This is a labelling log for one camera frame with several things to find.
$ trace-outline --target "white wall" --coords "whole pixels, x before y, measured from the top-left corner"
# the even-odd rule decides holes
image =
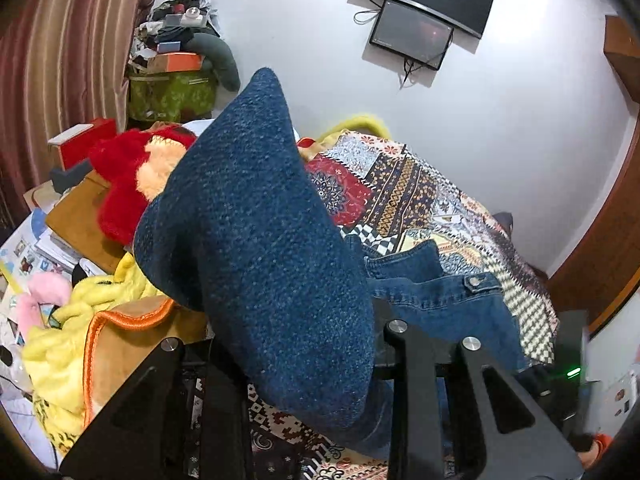
[[[615,180],[637,109],[602,54],[603,0],[495,0],[481,41],[456,32],[441,70],[399,89],[402,59],[353,23],[366,0],[214,0],[244,83],[271,66],[297,130],[317,136],[359,113],[490,210],[555,270]]]
[[[640,295],[636,292],[587,346],[587,378],[606,390],[636,360],[640,347]]]

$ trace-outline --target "red and gold curtain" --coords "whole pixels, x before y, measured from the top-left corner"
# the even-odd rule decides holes
[[[95,117],[124,129],[132,32],[153,0],[13,3],[0,38],[0,222],[9,224],[28,212],[22,194],[49,178],[47,139]]]

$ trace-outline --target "bedspread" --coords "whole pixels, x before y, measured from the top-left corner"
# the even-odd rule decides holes
[[[343,236],[357,234],[380,255],[432,239],[445,273],[493,273],[525,354],[553,362],[558,320],[549,295],[484,206],[405,144],[343,131],[300,152]],[[263,402],[251,385],[248,398],[258,480],[386,479],[385,462],[336,446]]]

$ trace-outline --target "yellow curved object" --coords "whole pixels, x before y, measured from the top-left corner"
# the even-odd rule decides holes
[[[82,432],[82,362],[89,323],[97,312],[159,294],[127,253],[113,276],[91,276],[74,287],[69,303],[52,314],[60,329],[31,328],[22,360],[38,399],[34,413],[60,453]]]
[[[325,132],[320,137],[318,137],[316,141],[322,142],[328,136],[332,134],[336,134],[343,130],[360,131],[365,128],[369,130],[371,135],[373,136],[379,137],[380,139],[392,140],[389,130],[386,128],[385,123],[383,123],[380,119],[370,115],[359,115],[359,116],[352,117],[351,119],[347,119],[346,121],[343,121],[340,124],[336,124],[329,131]]]

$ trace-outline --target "silver bolt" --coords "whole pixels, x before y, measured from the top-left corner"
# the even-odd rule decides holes
[[[406,332],[406,329],[408,328],[407,324],[402,321],[402,319],[394,319],[392,321],[389,321],[388,327],[391,332],[395,332],[397,334]]]
[[[482,345],[481,345],[480,340],[478,338],[473,337],[472,335],[470,335],[470,336],[465,337],[462,340],[462,346],[465,347],[467,350],[471,350],[471,351],[475,352]]]
[[[177,337],[168,337],[166,339],[162,339],[160,348],[165,352],[173,352],[176,348],[178,348],[179,343],[180,341]]]

